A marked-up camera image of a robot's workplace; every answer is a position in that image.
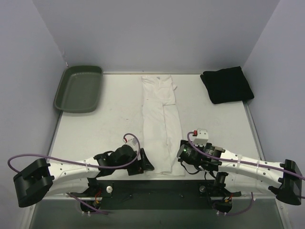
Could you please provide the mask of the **white t-shirt with robot print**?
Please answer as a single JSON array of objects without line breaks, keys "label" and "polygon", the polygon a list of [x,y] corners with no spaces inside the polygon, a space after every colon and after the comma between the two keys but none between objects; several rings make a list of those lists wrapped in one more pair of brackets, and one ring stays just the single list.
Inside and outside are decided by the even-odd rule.
[{"label": "white t-shirt with robot print", "polygon": [[144,150],[154,166],[151,177],[183,177],[185,171],[177,153],[182,127],[170,75],[144,75],[142,80],[142,117]]}]

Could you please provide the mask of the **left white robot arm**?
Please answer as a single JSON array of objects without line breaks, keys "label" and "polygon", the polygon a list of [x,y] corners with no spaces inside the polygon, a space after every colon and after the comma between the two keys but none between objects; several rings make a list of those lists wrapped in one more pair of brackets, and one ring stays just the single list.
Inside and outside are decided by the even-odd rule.
[{"label": "left white robot arm", "polygon": [[110,197],[109,182],[97,179],[125,169],[129,176],[153,171],[143,148],[136,152],[130,145],[123,145],[115,151],[98,154],[80,162],[47,162],[39,158],[18,172],[14,186],[20,208],[40,202],[44,197],[72,193],[80,197]]}]

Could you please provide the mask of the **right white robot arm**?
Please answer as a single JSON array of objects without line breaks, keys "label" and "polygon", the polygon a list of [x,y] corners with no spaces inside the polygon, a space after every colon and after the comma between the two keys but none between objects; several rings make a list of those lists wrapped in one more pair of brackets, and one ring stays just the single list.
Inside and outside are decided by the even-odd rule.
[{"label": "right white robot arm", "polygon": [[182,164],[209,173],[214,178],[214,189],[274,195],[286,204],[301,205],[305,178],[293,160],[283,163],[256,160],[210,143],[200,147],[186,140],[181,140],[177,158]]}]

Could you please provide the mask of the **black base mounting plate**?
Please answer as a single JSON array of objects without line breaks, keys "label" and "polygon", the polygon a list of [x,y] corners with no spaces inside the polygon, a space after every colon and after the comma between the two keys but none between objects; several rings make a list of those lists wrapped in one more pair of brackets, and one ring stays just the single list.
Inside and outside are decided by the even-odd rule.
[{"label": "black base mounting plate", "polygon": [[213,180],[98,180],[73,193],[83,199],[101,198],[103,210],[197,210],[211,209],[209,198],[240,197],[216,187]]}]

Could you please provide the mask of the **dark green plastic tray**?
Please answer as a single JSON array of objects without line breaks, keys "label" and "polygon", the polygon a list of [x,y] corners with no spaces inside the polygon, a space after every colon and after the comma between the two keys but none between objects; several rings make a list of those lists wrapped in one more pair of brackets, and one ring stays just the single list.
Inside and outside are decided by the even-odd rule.
[{"label": "dark green plastic tray", "polygon": [[100,99],[103,69],[99,66],[77,65],[64,70],[54,107],[67,113],[93,112]]}]

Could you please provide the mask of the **folded black t-shirt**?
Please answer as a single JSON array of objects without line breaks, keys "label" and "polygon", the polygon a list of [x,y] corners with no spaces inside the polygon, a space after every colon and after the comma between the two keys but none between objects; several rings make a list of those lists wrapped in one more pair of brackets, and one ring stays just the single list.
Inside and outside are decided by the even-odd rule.
[{"label": "folded black t-shirt", "polygon": [[205,71],[200,78],[213,104],[254,99],[254,93],[240,66],[218,71]]}]

